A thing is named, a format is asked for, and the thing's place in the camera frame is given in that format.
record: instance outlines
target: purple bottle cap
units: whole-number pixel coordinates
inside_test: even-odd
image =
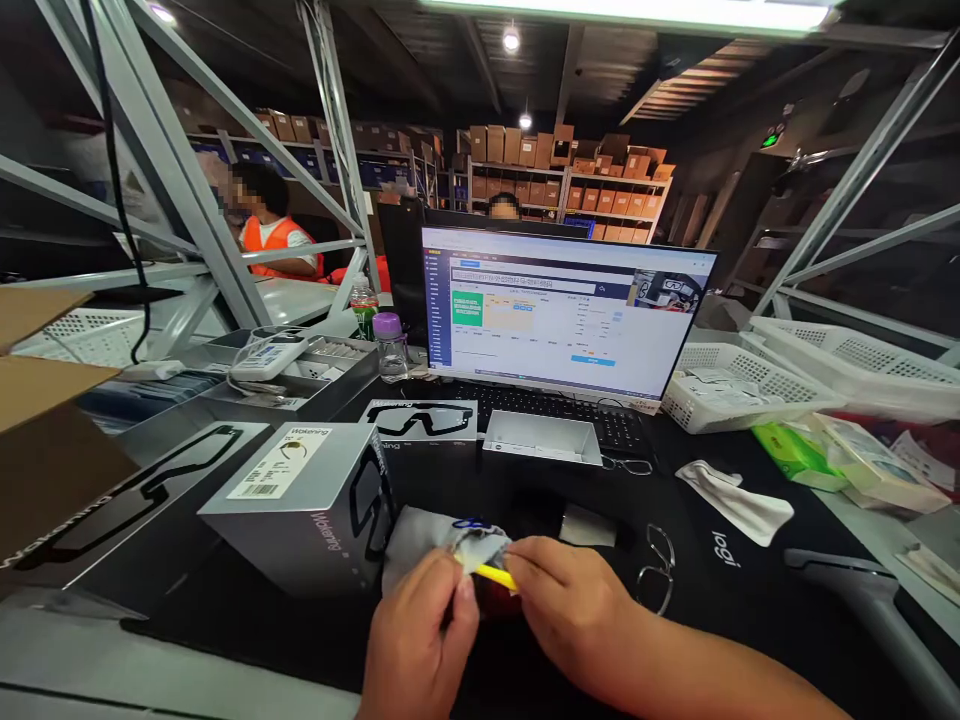
[[[400,316],[396,313],[377,313],[373,316],[373,334],[381,340],[395,340],[403,335]]]

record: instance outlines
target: hand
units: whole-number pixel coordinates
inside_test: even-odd
[[[357,720],[449,718],[479,620],[473,580],[452,555],[432,551],[374,613]]]
[[[504,558],[547,657],[584,692],[632,712],[644,630],[656,616],[633,601],[594,550],[528,537]]]

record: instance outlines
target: fluorescent light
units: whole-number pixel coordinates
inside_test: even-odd
[[[430,5],[634,20],[649,25],[784,33],[816,30],[842,0],[822,5],[764,0],[421,0]]]
[[[167,10],[163,5],[153,4],[150,6],[150,9],[153,10],[153,14],[156,15],[162,22],[165,22],[167,25],[176,25],[177,19],[173,16],[173,13]]]

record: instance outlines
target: yellow pen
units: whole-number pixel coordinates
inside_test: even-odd
[[[491,567],[490,565],[478,565],[477,569],[473,572],[480,577],[485,577],[487,580],[493,580],[495,583],[503,585],[510,592],[520,592],[517,584],[513,581],[513,576],[506,570]]]

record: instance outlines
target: keyboard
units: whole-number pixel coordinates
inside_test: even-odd
[[[631,455],[646,453],[643,429],[636,411],[613,405],[611,401],[597,405],[596,402],[582,402],[562,395],[473,383],[455,383],[450,399],[478,402],[480,432],[486,432],[490,414],[494,410],[506,410],[593,423],[601,450],[615,450]]]

